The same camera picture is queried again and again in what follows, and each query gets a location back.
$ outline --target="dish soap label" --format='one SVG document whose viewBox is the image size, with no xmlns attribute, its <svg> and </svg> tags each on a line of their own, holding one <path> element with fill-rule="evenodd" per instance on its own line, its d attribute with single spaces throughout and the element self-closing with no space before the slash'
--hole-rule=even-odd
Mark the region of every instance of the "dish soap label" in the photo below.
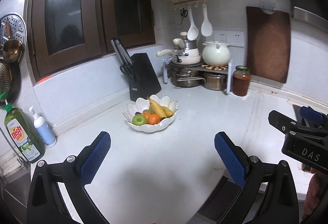
<svg viewBox="0 0 328 224">
<path fill-rule="evenodd" d="M 9 121 L 7 128 L 17 147 L 22 151 L 28 161 L 32 161 L 40 155 L 40 152 L 31 142 L 30 138 L 27 136 L 17 119 Z"/>
</svg>

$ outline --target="cutting board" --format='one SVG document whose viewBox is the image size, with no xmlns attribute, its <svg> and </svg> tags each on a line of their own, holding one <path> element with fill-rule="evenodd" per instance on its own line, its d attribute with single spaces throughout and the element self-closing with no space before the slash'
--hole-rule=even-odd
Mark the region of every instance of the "cutting board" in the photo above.
<svg viewBox="0 0 328 224">
<path fill-rule="evenodd" d="M 247 67 L 252 75 L 286 83 L 290 57 L 289 14 L 267 14 L 258 7 L 246 7 Z"/>
</svg>

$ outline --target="jar of chili sauce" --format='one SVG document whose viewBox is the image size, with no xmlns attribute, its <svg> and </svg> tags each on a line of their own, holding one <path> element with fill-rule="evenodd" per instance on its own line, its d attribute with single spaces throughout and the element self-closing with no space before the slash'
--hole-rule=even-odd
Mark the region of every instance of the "jar of chili sauce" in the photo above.
<svg viewBox="0 0 328 224">
<path fill-rule="evenodd" d="M 232 92 L 237 96 L 245 96 L 251 82 L 252 75 L 250 68 L 244 66 L 236 66 L 233 73 Z"/>
</svg>

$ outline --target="white countertop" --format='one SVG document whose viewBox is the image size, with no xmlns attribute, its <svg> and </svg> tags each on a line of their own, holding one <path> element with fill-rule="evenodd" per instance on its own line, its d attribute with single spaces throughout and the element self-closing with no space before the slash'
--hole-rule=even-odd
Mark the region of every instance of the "white countertop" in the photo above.
<svg viewBox="0 0 328 224">
<path fill-rule="evenodd" d="M 111 148 L 85 188 L 111 224 L 185 224 L 225 171 L 214 148 L 220 131 L 262 162 L 287 160 L 298 198 L 304 200 L 312 175 L 281 152 L 284 135 L 268 123 L 271 110 L 295 119 L 287 100 L 255 91 L 241 100 L 202 86 L 188 89 L 171 84 L 157 95 L 178 101 L 177 118 L 166 130 L 146 134 L 128 127 L 122 112 L 132 102 L 125 101 L 60 135 L 43 157 L 48 164 L 61 163 L 78 155 L 101 131 L 108 132 Z M 63 184 L 60 188 L 73 219 L 80 221 Z"/>
</svg>

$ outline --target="perforated metal plate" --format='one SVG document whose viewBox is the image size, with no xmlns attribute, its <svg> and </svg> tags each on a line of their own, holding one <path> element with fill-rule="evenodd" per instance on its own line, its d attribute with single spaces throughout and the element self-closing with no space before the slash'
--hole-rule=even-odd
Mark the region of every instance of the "perforated metal plate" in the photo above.
<svg viewBox="0 0 328 224">
<path fill-rule="evenodd" d="M 26 45 L 26 25 L 24 20 L 19 14 L 11 13 L 1 18 L 0 25 L 0 45 L 3 45 L 6 41 L 9 40 L 8 34 L 6 31 L 6 22 L 10 24 L 11 39 L 19 40 L 23 43 L 23 46 Z"/>
</svg>

